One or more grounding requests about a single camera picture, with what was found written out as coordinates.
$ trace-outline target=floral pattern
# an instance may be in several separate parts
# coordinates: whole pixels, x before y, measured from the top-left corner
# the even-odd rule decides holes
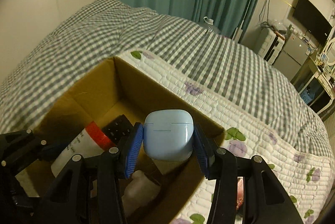
[[[307,218],[305,224],[312,224],[314,222],[314,215],[311,215]]]
[[[192,224],[203,224],[205,222],[204,216],[200,214],[193,214],[190,219],[194,221]]]
[[[188,220],[184,220],[182,218],[177,218],[177,219],[174,219],[171,224],[191,224],[190,221]]]
[[[190,82],[185,82],[185,85],[186,85],[186,92],[193,96],[197,96],[203,92],[201,88],[195,86]]]
[[[148,52],[143,52],[143,56],[145,56],[147,59],[154,59],[153,56],[151,56]]]
[[[275,137],[275,135],[273,133],[269,133],[269,137],[272,141],[272,144],[275,145],[277,143],[277,138]]]
[[[297,163],[300,163],[304,158],[304,155],[294,154],[293,160]]]
[[[275,176],[278,178],[279,173],[276,170],[272,170],[272,172],[275,174]]]
[[[307,218],[305,224],[312,224],[314,221],[314,210],[308,209],[304,215],[304,218]]]
[[[228,150],[237,157],[244,157],[247,153],[247,146],[239,140],[231,140]]]
[[[142,55],[141,55],[142,51],[132,51],[130,52],[130,54],[135,58],[135,59],[141,59]]]
[[[290,196],[290,199],[293,203],[297,203],[298,201],[295,196]]]
[[[320,180],[320,175],[321,175],[321,170],[319,168],[315,169],[315,167],[313,167],[306,176],[306,181],[310,182],[318,182]]]
[[[320,175],[321,175],[321,170],[319,168],[317,168],[316,170],[314,170],[314,172],[312,174],[312,181],[313,182],[318,182],[320,180]]]
[[[230,140],[233,138],[234,140],[245,141],[246,137],[241,133],[237,128],[231,127],[226,130],[225,140]]]

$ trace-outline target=bed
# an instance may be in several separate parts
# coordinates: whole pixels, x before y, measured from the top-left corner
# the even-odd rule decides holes
[[[77,80],[115,55],[222,125],[222,146],[236,156],[261,155],[304,222],[318,217],[333,184],[334,155],[321,119],[289,81],[231,39],[119,0],[82,8],[7,77],[0,133],[34,128]],[[236,130],[244,140],[233,138]],[[214,183],[203,180],[175,223],[194,213],[207,218]]]

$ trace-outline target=screw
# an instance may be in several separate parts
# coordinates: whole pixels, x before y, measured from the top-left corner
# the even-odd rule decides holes
[[[74,155],[74,156],[72,157],[72,160],[73,160],[74,162],[78,162],[78,161],[80,161],[80,159],[81,159],[81,156],[80,156],[79,154]]]
[[[255,161],[256,163],[261,163],[262,160],[263,160],[263,159],[262,159],[261,156],[256,155],[256,156],[254,157],[254,161]]]
[[[108,151],[109,151],[109,153],[115,154],[115,153],[119,152],[119,149],[117,147],[112,147]]]
[[[224,148],[218,148],[218,149],[216,150],[216,152],[217,152],[218,154],[224,155],[224,154],[226,154],[227,151],[226,151]]]

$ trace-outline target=green leaf print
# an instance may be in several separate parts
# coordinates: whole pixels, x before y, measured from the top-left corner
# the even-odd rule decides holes
[[[297,199],[295,196],[290,196],[290,199],[292,200],[293,203],[296,203],[297,202]]]
[[[130,52],[130,54],[136,58],[136,59],[141,59],[142,58],[142,55],[141,55],[142,51],[133,51],[133,52]]]
[[[193,224],[203,224],[205,222],[205,218],[200,214],[193,214],[190,219],[194,221]]]
[[[312,215],[312,214],[314,214],[314,210],[312,210],[312,209],[308,209],[307,211],[306,211],[306,213],[305,213],[305,216],[304,216],[304,218],[308,218],[310,215]]]
[[[233,138],[234,140],[240,140],[240,141],[245,141],[246,137],[235,127],[229,128],[227,131],[227,134],[225,136],[225,140],[230,140]]]
[[[237,132],[236,133],[236,139],[237,140],[240,140],[240,141],[245,141],[246,140],[246,137],[241,133],[241,132]]]
[[[307,173],[307,175],[309,175],[309,176],[312,176],[313,175],[313,172],[314,172],[314,170],[315,170],[315,167],[313,167],[308,173]]]
[[[307,177],[306,177],[306,181],[310,182],[311,181],[311,176],[313,175],[313,172],[315,170],[315,167],[313,167],[308,173],[307,173]]]

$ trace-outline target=red object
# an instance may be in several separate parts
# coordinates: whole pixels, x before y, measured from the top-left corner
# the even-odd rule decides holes
[[[116,145],[100,130],[97,124],[93,121],[88,126],[86,126],[85,130],[88,135],[97,143],[99,147],[103,150],[108,150],[111,147],[116,147]]]
[[[236,210],[238,210],[243,204],[244,189],[243,189],[243,178],[237,180],[237,201]]]

